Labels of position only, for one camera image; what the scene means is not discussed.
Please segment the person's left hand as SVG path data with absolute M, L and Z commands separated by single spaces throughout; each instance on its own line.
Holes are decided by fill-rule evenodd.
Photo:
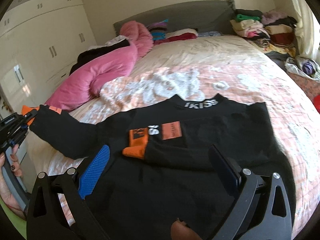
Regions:
M 1 153 L 1 199 L 9 210 L 21 219 L 26 220 L 24 211 L 14 195 L 16 191 L 9 177 L 9 174 L 12 174 L 17 178 L 22 176 L 22 170 L 17 157 L 18 149 L 19 144 L 16 144 L 11 150 L 10 160 L 12 162 L 13 169 L 10 168 L 10 171 L 6 171 L 4 168 L 5 164 L 9 163 L 7 160 L 7 154 Z

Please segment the person's right hand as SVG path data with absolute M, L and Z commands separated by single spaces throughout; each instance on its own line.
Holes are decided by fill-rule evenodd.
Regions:
M 179 218 L 173 222 L 170 235 L 172 240 L 202 240 L 202 238 L 188 224 Z

